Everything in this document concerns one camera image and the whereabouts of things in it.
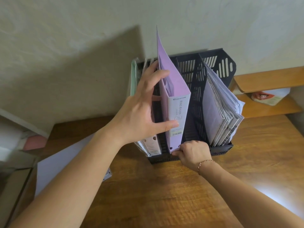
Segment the hand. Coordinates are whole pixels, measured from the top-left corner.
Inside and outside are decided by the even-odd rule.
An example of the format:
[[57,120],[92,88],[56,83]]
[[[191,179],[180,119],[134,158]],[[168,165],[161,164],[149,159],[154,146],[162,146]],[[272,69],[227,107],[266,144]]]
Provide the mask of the hand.
[[122,108],[112,121],[105,126],[121,139],[122,145],[137,142],[155,134],[178,127],[178,121],[154,123],[151,119],[151,106],[153,100],[160,100],[153,95],[154,86],[161,78],[169,75],[168,70],[155,71],[158,61],[151,64],[142,75],[134,96],[126,99]]
[[184,166],[195,172],[200,162],[212,160],[208,144],[200,141],[184,142],[180,150],[174,151],[172,155],[178,156]]

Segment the desk file holder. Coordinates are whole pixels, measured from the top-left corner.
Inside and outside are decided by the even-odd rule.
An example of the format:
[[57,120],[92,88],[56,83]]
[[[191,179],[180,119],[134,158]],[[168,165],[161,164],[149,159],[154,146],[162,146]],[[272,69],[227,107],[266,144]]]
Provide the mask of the desk file holder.
[[[170,59],[191,90],[191,99],[188,107],[182,143],[185,141],[199,140],[206,142],[210,147],[203,117],[202,100],[207,78],[206,73],[204,72],[205,67],[202,59],[218,74],[227,87],[235,74],[236,64],[223,49],[175,55],[170,56]],[[142,67],[143,62],[138,64],[139,69],[142,69]],[[160,95],[158,84],[154,88],[154,95]],[[161,103],[153,102],[152,107],[155,122],[162,122]],[[149,157],[150,163],[154,164],[179,160],[177,156],[173,156],[169,153],[165,133],[159,134],[158,137],[162,148],[162,154]],[[232,143],[224,146],[210,147],[210,152],[212,156],[221,155],[227,153],[232,147]]]

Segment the bracelet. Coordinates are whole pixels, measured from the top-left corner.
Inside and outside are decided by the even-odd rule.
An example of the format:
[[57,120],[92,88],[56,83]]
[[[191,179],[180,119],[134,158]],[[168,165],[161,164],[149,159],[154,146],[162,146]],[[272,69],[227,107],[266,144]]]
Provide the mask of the bracelet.
[[210,160],[205,160],[205,161],[202,161],[202,162],[200,162],[200,164],[199,164],[199,167],[197,168],[197,173],[199,174],[199,168],[201,167],[201,165],[204,163],[204,162],[208,162],[208,161],[212,161],[212,162],[215,162],[215,161],[213,161],[212,159],[210,159]]

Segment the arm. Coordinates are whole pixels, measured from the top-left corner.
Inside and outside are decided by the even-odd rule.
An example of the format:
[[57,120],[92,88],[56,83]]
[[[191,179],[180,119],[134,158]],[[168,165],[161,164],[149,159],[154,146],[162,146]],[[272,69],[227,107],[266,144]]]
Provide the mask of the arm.
[[[183,165],[196,172],[200,162],[212,159],[209,147],[204,142],[185,142],[180,148],[181,151],[174,152],[174,155],[178,155]],[[219,164],[204,162],[199,168],[199,174],[218,191],[245,228],[304,227],[304,221],[297,215],[243,183]]]
[[134,96],[40,193],[10,228],[79,227],[119,149],[131,142],[162,133],[178,122],[153,123],[151,104],[154,85],[169,75],[155,69],[154,62],[143,74]]

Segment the wood grain surface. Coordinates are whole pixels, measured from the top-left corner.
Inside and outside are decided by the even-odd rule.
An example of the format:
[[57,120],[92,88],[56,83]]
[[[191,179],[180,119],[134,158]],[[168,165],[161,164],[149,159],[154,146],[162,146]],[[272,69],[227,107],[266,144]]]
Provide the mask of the wood grain surface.
[[304,66],[234,76],[243,93],[304,85]]
[[242,111],[242,115],[245,118],[293,114],[302,111],[302,108],[289,95],[283,98],[276,105],[266,105],[264,103],[253,101],[247,94],[236,95],[236,97],[245,102]]
[[[90,135],[109,119],[55,125],[44,157]],[[304,218],[304,138],[287,117],[245,119],[233,144],[214,160]],[[102,183],[82,227],[242,227],[216,190],[180,161],[151,165],[128,144],[110,168],[113,176]]]

